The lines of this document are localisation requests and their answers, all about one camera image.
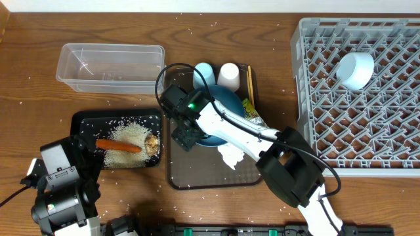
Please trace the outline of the orange carrot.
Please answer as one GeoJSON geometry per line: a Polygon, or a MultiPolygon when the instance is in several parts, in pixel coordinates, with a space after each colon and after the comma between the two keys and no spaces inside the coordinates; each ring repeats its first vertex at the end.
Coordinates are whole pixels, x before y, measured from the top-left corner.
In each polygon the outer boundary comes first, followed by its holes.
{"type": "Polygon", "coordinates": [[[115,140],[98,139],[95,142],[96,147],[105,150],[124,151],[129,153],[140,153],[142,149],[132,144],[126,144],[115,140]]]}

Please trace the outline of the dark blue plate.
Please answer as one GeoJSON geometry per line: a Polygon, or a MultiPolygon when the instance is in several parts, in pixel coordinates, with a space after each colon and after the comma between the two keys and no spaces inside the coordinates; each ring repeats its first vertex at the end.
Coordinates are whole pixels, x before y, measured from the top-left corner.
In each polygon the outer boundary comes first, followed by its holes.
{"type": "MultiPolygon", "coordinates": [[[[209,91],[213,98],[218,100],[224,107],[234,112],[236,115],[245,117],[245,110],[240,98],[231,90],[226,87],[218,85],[209,85],[209,91]]],[[[225,145],[227,141],[216,136],[209,136],[208,138],[201,139],[197,144],[205,147],[217,147],[225,145]]]]}

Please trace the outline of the light blue rice bowl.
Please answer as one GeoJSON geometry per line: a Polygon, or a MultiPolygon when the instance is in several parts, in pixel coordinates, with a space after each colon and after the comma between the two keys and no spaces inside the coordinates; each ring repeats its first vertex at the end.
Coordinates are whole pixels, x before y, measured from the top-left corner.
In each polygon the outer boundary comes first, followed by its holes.
{"type": "Polygon", "coordinates": [[[350,52],[338,63],[337,79],[349,90],[360,90],[368,84],[374,70],[373,56],[367,52],[350,52]]]}

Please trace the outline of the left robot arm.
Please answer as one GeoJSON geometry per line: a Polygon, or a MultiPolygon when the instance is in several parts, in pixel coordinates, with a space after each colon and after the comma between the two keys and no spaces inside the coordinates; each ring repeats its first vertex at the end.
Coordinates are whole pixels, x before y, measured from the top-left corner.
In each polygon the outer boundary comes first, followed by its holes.
{"type": "Polygon", "coordinates": [[[40,147],[21,184],[37,190],[31,208],[42,235],[100,235],[95,202],[103,158],[75,135],[40,147]]]}

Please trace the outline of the white napkin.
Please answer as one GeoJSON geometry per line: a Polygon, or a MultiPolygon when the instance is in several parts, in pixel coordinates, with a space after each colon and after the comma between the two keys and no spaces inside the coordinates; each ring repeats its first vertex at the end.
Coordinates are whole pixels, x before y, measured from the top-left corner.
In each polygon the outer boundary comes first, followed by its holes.
{"type": "Polygon", "coordinates": [[[236,169],[236,165],[243,160],[244,152],[227,142],[217,147],[218,152],[222,155],[222,160],[232,170],[236,169]]]}

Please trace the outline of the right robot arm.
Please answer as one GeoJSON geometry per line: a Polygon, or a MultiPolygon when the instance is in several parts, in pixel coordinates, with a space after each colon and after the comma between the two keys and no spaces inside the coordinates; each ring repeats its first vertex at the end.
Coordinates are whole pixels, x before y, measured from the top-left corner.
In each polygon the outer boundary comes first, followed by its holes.
{"type": "Polygon", "coordinates": [[[328,198],[324,170],[331,166],[316,156],[294,128],[283,131],[252,123],[227,109],[208,87],[186,93],[171,85],[157,96],[164,113],[177,123],[172,137],[185,151],[208,136],[216,136],[250,156],[271,192],[299,209],[311,235],[343,235],[343,221],[328,198]]]}

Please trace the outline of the green foil snack wrapper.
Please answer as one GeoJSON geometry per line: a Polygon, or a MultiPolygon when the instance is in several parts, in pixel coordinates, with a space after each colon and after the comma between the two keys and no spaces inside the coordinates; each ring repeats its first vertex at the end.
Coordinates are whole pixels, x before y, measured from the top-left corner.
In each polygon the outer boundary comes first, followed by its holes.
{"type": "Polygon", "coordinates": [[[268,128],[262,117],[258,114],[257,110],[247,98],[242,101],[242,105],[245,111],[245,118],[248,121],[256,125],[268,128]]]}

